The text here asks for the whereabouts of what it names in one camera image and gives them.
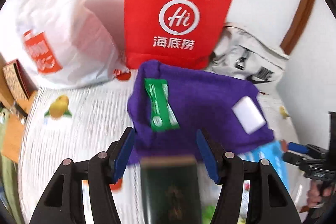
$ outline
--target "nike logo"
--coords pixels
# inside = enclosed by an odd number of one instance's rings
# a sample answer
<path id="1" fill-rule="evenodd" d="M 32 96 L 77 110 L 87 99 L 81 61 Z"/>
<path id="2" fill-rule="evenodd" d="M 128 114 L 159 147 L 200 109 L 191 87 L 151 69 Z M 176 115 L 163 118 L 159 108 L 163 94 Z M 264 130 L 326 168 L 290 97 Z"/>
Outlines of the nike logo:
<path id="1" fill-rule="evenodd" d="M 274 80 L 270 80 L 273 74 L 274 72 L 264 67 L 261 67 L 260 70 L 256 74 L 247 76 L 246 80 L 252 82 L 253 84 L 268 83 L 268 82 L 274 81 Z"/>
<path id="2" fill-rule="evenodd" d="M 246 77 L 246 80 L 252 82 L 253 84 L 261 84 L 261 83 L 268 83 L 268 82 L 273 82 L 274 80 L 255 80 L 254 75 L 249 75 Z"/>

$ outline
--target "yellow fruit pattern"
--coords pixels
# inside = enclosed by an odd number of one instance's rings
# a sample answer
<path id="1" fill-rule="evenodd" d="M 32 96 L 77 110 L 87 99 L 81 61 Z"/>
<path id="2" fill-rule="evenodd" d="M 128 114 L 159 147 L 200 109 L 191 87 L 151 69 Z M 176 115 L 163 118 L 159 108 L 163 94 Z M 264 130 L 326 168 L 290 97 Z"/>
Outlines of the yellow fruit pattern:
<path id="1" fill-rule="evenodd" d="M 281 116 L 283 117 L 283 119 L 286 119 L 287 117 L 290 117 L 284 106 L 279 107 L 279 112 L 280 112 Z"/>
<path id="2" fill-rule="evenodd" d="M 72 116 L 68 106 L 69 98 L 66 95 L 61 95 L 50 105 L 44 116 L 51 116 L 54 119 L 61 118 L 63 115 Z"/>

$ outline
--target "metal screw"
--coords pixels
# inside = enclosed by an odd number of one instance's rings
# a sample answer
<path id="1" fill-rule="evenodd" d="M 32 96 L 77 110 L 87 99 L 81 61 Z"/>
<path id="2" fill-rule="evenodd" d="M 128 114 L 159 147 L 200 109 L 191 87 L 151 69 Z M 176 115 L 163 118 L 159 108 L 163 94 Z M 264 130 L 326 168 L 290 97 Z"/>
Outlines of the metal screw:
<path id="1" fill-rule="evenodd" d="M 106 158 L 107 157 L 107 153 L 106 152 L 100 152 L 99 154 L 98 154 L 98 158 L 100 158 L 100 159 L 104 159 L 104 158 Z"/>
<path id="2" fill-rule="evenodd" d="M 63 160 L 63 165 L 67 166 L 71 163 L 71 159 L 65 159 Z"/>
<path id="3" fill-rule="evenodd" d="M 235 154 L 233 154 L 232 152 L 226 152 L 225 153 L 225 157 L 229 158 L 229 159 L 232 159 L 235 157 Z"/>
<path id="4" fill-rule="evenodd" d="M 266 159 L 262 159 L 262 160 L 261 160 L 261 163 L 262 163 L 263 165 L 269 165 L 269 161 L 266 160 Z"/>

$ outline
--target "gray backpack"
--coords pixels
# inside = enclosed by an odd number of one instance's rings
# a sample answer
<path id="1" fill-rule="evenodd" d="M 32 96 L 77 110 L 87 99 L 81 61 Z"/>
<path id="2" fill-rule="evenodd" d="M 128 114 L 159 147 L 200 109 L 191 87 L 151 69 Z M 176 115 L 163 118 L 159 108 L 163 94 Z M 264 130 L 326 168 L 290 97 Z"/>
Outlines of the gray backpack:
<path id="1" fill-rule="evenodd" d="M 285 70 L 286 55 L 280 47 L 269 47 L 235 23 L 227 23 L 206 71 L 245 79 L 271 94 Z"/>

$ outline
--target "green packet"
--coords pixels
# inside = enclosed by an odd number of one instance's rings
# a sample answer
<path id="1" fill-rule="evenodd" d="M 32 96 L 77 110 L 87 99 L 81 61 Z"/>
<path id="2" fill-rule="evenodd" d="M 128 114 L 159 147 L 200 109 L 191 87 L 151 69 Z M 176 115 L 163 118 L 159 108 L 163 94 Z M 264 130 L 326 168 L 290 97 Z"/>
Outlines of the green packet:
<path id="1" fill-rule="evenodd" d="M 145 89 L 151 99 L 151 128 L 162 132 L 180 128 L 173 110 L 168 103 L 168 84 L 164 79 L 145 78 Z"/>

